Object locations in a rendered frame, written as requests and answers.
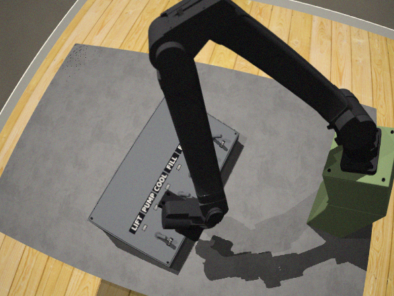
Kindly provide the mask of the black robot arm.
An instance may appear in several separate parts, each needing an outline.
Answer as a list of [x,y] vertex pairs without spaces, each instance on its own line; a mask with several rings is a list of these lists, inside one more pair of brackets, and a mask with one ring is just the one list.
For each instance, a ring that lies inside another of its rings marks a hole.
[[194,61],[209,40],[243,57],[316,110],[329,123],[327,129],[336,132],[337,145],[343,145],[343,172],[376,174],[381,129],[356,96],[331,83],[232,0],[181,0],[151,22],[148,39],[149,60],[197,196],[184,200],[165,191],[157,205],[163,229],[210,229],[229,210]]

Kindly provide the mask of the grey switch console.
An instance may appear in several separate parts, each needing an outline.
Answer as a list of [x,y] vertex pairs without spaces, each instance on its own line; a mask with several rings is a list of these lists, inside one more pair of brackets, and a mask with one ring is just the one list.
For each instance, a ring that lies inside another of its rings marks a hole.
[[[207,116],[222,174],[239,133],[209,113]],[[164,96],[87,220],[172,268],[188,238],[162,227],[162,209],[157,205],[167,190],[184,200],[197,198]]]

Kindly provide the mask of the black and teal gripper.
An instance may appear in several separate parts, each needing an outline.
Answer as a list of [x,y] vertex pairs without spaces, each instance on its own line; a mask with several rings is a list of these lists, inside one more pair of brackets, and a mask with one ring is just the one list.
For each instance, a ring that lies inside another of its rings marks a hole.
[[[195,228],[195,227],[193,227]],[[187,229],[175,229],[176,232],[182,234],[192,240],[193,242],[197,242],[199,237],[201,236],[203,229],[194,229],[194,230],[187,230]]]

